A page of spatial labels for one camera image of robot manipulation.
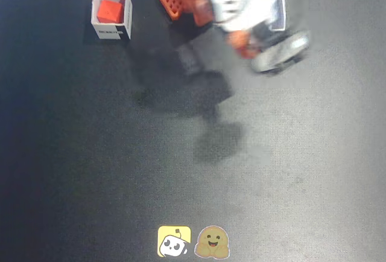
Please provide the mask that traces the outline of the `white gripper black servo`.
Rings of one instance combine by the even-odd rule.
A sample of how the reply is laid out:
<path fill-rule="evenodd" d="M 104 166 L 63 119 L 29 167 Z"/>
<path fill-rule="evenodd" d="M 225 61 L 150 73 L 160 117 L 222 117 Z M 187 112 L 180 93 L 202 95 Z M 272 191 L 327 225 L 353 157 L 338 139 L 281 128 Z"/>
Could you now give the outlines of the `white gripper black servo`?
<path fill-rule="evenodd" d="M 227 35 L 229 45 L 244 59 L 259 54 L 256 42 L 265 43 L 275 34 L 280 0 L 212 0 L 214 23 Z"/>

